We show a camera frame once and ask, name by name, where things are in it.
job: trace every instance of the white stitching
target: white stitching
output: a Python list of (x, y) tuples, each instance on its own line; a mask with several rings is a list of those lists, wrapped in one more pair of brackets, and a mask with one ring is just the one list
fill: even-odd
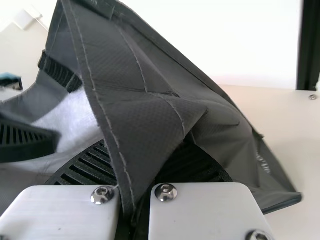
[(178, 115), (178, 117), (179, 117), (179, 119), (181, 121), (182, 132), (183, 132), (183, 136), (185, 137), (186, 136), (185, 122), (183, 121), (183, 119), (182, 119), (181, 115), (179, 114), (178, 110), (176, 109), (176, 107), (171, 102), (169, 102), (168, 100), (163, 98), (160, 94), (159, 95), (155, 95), (154, 93), (151, 93), (151, 92), (149, 92), (149, 94), (151, 94), (151, 95), (153, 95), (155, 97), (163, 99), (166, 103), (168, 103), (172, 107), (172, 109), (175, 111), (175, 113)]
[(141, 68), (140, 62), (138, 61), (138, 58), (137, 58), (134, 50), (131, 48), (131, 46), (130, 46), (129, 43), (127, 42), (127, 39), (126, 39), (125, 36), (123, 35), (121, 29), (118, 28), (118, 26), (116, 26), (116, 28), (118, 29), (118, 31), (119, 31), (120, 35), (122, 36), (123, 40), (125, 41), (125, 43), (126, 43), (127, 46), (129, 47), (129, 49), (131, 50), (133, 56), (135, 57), (136, 63), (137, 63), (138, 66), (139, 66), (140, 73), (141, 73), (141, 76), (142, 76), (142, 80), (143, 80), (143, 84), (144, 84), (144, 90), (145, 90), (146, 93), (148, 93), (148, 88), (147, 88), (146, 79), (145, 79), (145, 77), (144, 77), (144, 74), (142, 73), (142, 68)]
[(105, 109), (103, 108), (101, 102), (99, 101), (99, 98), (98, 98), (98, 95), (97, 95), (97, 92), (96, 92), (96, 86), (95, 86), (95, 82), (93, 81), (93, 77), (92, 77), (92, 71), (91, 71), (91, 68), (89, 66), (89, 61), (88, 61), (88, 56), (87, 56), (87, 51), (86, 51), (86, 48), (85, 48), (85, 45), (84, 45), (84, 39), (83, 39), (83, 36), (80, 32), (80, 28), (79, 28), (79, 25), (78, 25), (78, 22), (77, 22), (77, 19), (76, 19), (76, 16), (75, 16), (75, 13), (74, 13), (74, 10), (72, 8), (72, 5), (70, 4), (70, 2), (68, 2), (69, 5), (70, 5), (70, 10), (71, 10), (71, 13), (73, 15), (73, 18), (74, 18), (74, 21), (75, 21), (75, 24), (76, 24), (76, 27), (78, 29), (78, 32), (79, 32), (79, 36), (80, 36), (80, 39), (81, 39), (81, 44), (82, 44), (82, 47), (83, 47), (83, 51), (84, 51), (84, 56), (85, 56), (85, 61), (86, 61), (86, 66), (88, 68), (88, 71), (89, 71), (89, 75), (90, 75), (90, 80), (92, 82), (92, 86), (93, 86), (93, 91), (94, 91), (94, 94), (95, 94), (95, 97), (96, 97), (96, 100), (100, 106), (100, 108), (102, 109), (102, 112), (104, 114), (104, 117), (109, 125), (109, 128), (110, 128), (110, 132), (114, 138), (114, 141), (117, 145), (117, 148), (118, 148), (118, 151), (119, 151), (119, 155), (120, 155), (120, 158), (122, 160), (122, 163), (123, 163), (123, 170), (127, 176), (127, 179), (128, 179), (128, 182), (129, 182), (129, 188), (130, 188), (130, 193), (131, 193), (131, 200), (132, 200), (132, 205), (133, 205), (133, 210), (136, 211), (136, 204), (135, 204), (135, 199), (134, 199), (134, 191), (132, 189), (132, 181), (131, 181), (131, 178), (130, 178), (130, 175), (127, 171), (127, 163), (125, 161), (125, 158), (124, 156), (122, 155), (122, 153), (120, 152), (120, 145), (119, 145), (119, 141), (118, 139), (116, 138), (116, 135), (114, 134), (113, 132), (113, 129), (112, 129), (112, 126), (111, 126), (111, 122), (109, 120), (109, 118), (107, 117), (107, 113), (105, 111)]
[(129, 49), (131, 50), (133, 56), (135, 57), (136, 59), (136, 63), (138, 64), (139, 66), (139, 69), (140, 69), (140, 73), (141, 73), (141, 76), (142, 76), (142, 79), (143, 79), (143, 83), (144, 83), (144, 90), (147, 94), (150, 94), (150, 95), (153, 95), (155, 97), (158, 97), (158, 98), (161, 98), (163, 99), (165, 102), (167, 102), (171, 107), (172, 109), (175, 111), (175, 113), (178, 115), (180, 121), (181, 121), (181, 126), (182, 126), (182, 132), (183, 132), (183, 136), (185, 137), (186, 136), (186, 128), (185, 128), (185, 122), (183, 121), (182, 117), (180, 116), (180, 114), (178, 113), (178, 110), (175, 108), (175, 106), (170, 103), (169, 101), (167, 101), (165, 98), (161, 97), (160, 95), (155, 95), (154, 93), (151, 93), (151, 92), (148, 92), (148, 88), (147, 88), (147, 83), (146, 83), (146, 79), (144, 77), (144, 74), (142, 72), (142, 68), (141, 68), (141, 65), (138, 61), (138, 57), (136, 56), (135, 54), (135, 51), (131, 48), (130, 44), (128, 43), (127, 39), (125, 38), (125, 36), (123, 35), (122, 31), (120, 28), (116, 27), (118, 30), (119, 30), (119, 33), (121, 34), (122, 38), (124, 39), (125, 43), (128, 45)]

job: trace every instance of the dark gray nylon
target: dark gray nylon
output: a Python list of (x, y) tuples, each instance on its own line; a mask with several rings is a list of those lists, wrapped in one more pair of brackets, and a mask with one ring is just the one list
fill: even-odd
[[(228, 95), (119, 2), (59, 0), (46, 53), (84, 82), (127, 216), (184, 139), (247, 185), (262, 210), (301, 197)], [(0, 113), (28, 123), (54, 109), (67, 91), (44, 74)]]

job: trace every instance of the silver screw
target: silver screw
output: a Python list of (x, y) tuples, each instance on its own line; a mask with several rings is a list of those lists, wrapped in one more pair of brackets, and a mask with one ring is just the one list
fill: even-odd
[(101, 205), (109, 202), (114, 197), (114, 190), (110, 186), (100, 186), (93, 191), (91, 202)]
[(309, 96), (310, 100), (316, 100), (317, 98), (318, 98), (318, 96), (315, 95), (315, 94), (312, 94), (312, 95)]
[(155, 189), (154, 194), (161, 202), (170, 202), (177, 197), (178, 191), (175, 186), (164, 183)]
[(264, 231), (254, 230), (246, 236), (245, 240), (274, 240), (274, 238)]

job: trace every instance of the white surface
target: white surface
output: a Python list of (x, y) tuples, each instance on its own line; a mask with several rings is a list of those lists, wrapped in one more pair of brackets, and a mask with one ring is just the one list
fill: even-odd
[(106, 204), (90, 200), (99, 186), (32, 186), (0, 218), (11, 240), (114, 240), (120, 195)]
[(58, 106), (32, 123), (32, 126), (61, 134), (57, 153), (76, 149), (96, 136), (101, 136), (101, 130), (83, 87), (68, 94)]
[(302, 0), (121, 0), (216, 83), (295, 89)]
[(172, 183), (177, 197), (161, 202), (151, 192), (149, 240), (245, 240), (253, 230), (271, 230), (243, 184)]
[(320, 98), (309, 91), (222, 86), (279, 159), (297, 205), (266, 215), (276, 240), (319, 240)]
[(24, 9), (19, 11), (19, 13), (14, 17), (13, 22), (21, 29), (25, 30), (28, 26), (34, 22), (34, 18), (26, 12)]
[(47, 37), (48, 32), (36, 21), (23, 31), (13, 23), (8, 26), (0, 33), (0, 73), (20, 76), (23, 90), (28, 89), (36, 81)]

